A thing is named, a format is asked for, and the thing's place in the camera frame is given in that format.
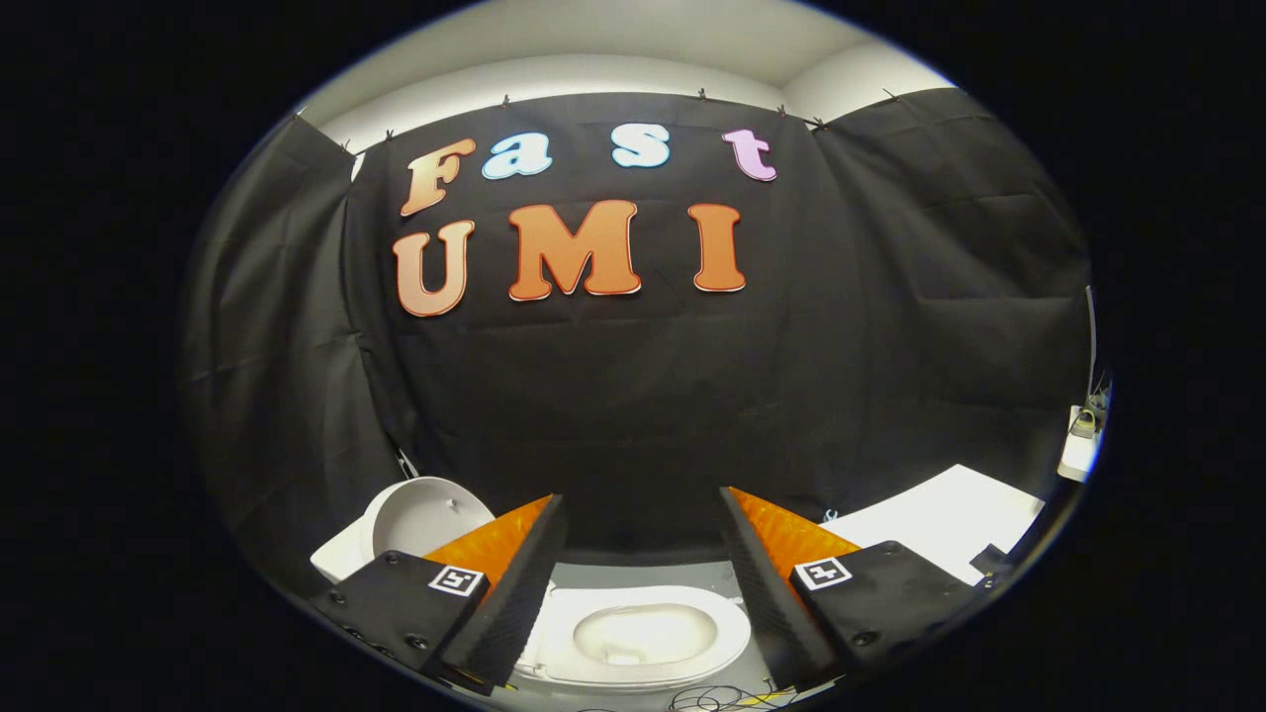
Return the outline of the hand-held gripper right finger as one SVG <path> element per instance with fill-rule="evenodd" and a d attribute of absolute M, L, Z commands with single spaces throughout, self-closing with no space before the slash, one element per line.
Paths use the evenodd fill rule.
<path fill-rule="evenodd" d="M 774 685 L 867 677 L 917 654 L 974 607 L 977 587 L 905 544 L 861 546 L 734 486 L 719 523 Z"/>

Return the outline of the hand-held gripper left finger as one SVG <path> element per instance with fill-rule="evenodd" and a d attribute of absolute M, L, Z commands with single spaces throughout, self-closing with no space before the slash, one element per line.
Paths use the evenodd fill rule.
<path fill-rule="evenodd" d="M 492 694 L 511 675 L 567 537 L 565 498 L 538 497 L 438 550 L 386 550 L 313 609 L 387 663 Z"/>

